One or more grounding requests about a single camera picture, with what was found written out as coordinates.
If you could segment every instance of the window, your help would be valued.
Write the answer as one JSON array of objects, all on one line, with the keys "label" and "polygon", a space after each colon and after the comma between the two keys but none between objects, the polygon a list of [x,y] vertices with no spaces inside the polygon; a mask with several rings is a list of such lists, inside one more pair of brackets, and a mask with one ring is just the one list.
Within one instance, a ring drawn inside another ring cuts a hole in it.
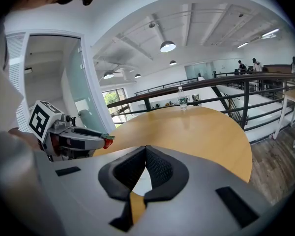
[{"label": "window", "polygon": [[[103,92],[103,96],[104,96],[106,105],[114,103],[114,102],[118,102],[121,100],[125,100],[127,98],[123,88]],[[129,104],[125,104],[125,105],[117,106],[114,108],[109,108],[108,110],[110,114],[122,114],[122,113],[129,113],[130,107],[129,107]],[[124,122],[132,119],[133,116],[132,114],[129,114],[126,116],[112,116],[112,118],[113,118],[113,122],[115,123],[115,126],[119,127]]]}]

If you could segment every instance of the ceiling light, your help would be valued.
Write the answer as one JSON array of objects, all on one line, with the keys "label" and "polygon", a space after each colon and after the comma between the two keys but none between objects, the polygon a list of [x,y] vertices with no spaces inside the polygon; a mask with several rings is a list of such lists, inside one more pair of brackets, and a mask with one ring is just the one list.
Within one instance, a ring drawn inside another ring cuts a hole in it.
[{"label": "ceiling light", "polygon": [[175,60],[172,60],[171,62],[169,62],[169,65],[176,65],[177,62]]},{"label": "ceiling light", "polygon": [[170,52],[170,51],[172,51],[175,48],[176,48],[176,45],[174,44],[174,42],[169,41],[169,40],[164,41],[161,44],[161,52],[163,52],[163,53]]},{"label": "ceiling light", "polygon": [[25,74],[28,74],[28,73],[32,73],[33,72],[33,70],[32,70],[32,68],[27,68],[27,67],[25,67],[25,69],[24,69],[24,73]]},{"label": "ceiling light", "polygon": [[269,31],[269,32],[266,33],[266,34],[263,34],[262,37],[268,36],[268,35],[270,35],[270,34],[272,34],[272,33],[275,33],[275,32],[277,32],[277,31],[279,31],[279,30],[280,30],[280,29],[274,29],[274,30],[272,30],[272,31]]},{"label": "ceiling light", "polygon": [[243,47],[243,46],[245,46],[245,45],[248,45],[248,43],[246,42],[246,43],[244,43],[244,44],[238,46],[237,48]]},{"label": "ceiling light", "polygon": [[104,79],[109,79],[112,78],[114,76],[114,74],[112,73],[112,71],[107,71],[104,73]]}]

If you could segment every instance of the railing post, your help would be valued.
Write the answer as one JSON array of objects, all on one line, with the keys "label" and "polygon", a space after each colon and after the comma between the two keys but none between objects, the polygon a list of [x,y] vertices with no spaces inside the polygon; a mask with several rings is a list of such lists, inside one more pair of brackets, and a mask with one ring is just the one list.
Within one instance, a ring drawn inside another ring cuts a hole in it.
[{"label": "railing post", "polygon": [[242,111],[241,128],[244,129],[247,121],[248,103],[249,103],[249,81],[244,82],[244,110]]},{"label": "railing post", "polygon": [[144,103],[146,104],[147,111],[148,112],[151,111],[151,104],[149,102],[149,99],[145,99],[144,100]]}]

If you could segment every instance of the wooden floor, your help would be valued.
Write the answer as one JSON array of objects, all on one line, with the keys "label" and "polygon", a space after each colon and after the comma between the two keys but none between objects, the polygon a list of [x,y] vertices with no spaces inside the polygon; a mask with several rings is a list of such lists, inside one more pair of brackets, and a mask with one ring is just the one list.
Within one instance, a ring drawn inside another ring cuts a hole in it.
[{"label": "wooden floor", "polygon": [[276,140],[266,139],[251,146],[250,183],[272,205],[295,187],[295,123],[281,131]]}]

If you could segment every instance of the wooden table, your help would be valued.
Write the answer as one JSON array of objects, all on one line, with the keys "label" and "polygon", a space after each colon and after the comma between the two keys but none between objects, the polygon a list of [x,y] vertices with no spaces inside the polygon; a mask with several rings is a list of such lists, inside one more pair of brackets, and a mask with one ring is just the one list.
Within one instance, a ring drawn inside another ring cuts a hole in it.
[{"label": "wooden table", "polygon": [[[154,110],[124,123],[111,135],[108,149],[94,156],[121,149],[154,145],[216,162],[248,182],[252,169],[249,141],[241,127],[227,115],[213,109],[188,106]],[[143,197],[131,193],[134,222],[144,212]]]},{"label": "wooden table", "polygon": [[[285,111],[286,111],[286,106],[287,106],[287,101],[288,100],[295,102],[295,89],[287,91],[287,92],[284,93],[283,108],[282,108],[279,124],[277,125],[276,131],[275,131],[275,133],[273,135],[274,139],[277,138],[277,136],[278,136],[278,134],[280,132],[281,125],[282,125],[282,122],[283,122],[283,119],[284,119],[284,116],[285,116]],[[294,117],[295,117],[295,106],[294,106],[294,111],[293,111],[290,126],[293,125]]]}]

